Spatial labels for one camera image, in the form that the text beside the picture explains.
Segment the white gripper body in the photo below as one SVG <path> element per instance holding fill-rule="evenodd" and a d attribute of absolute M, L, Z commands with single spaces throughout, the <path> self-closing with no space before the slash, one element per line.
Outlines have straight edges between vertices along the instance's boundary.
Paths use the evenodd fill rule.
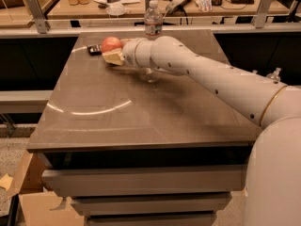
<path fill-rule="evenodd" d="M 122 53 L 125 62 L 137 68 L 151 67 L 152 41 L 145 38 L 136 38 L 125 43 Z"/>

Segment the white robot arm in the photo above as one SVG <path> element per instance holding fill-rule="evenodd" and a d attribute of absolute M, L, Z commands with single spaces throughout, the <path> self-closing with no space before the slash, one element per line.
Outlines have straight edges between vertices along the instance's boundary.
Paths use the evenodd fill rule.
<path fill-rule="evenodd" d="M 245 226 L 301 226 L 301 89 L 199 56 L 162 36 L 101 45 L 106 62 L 189 76 L 259 125 L 246 174 Z"/>

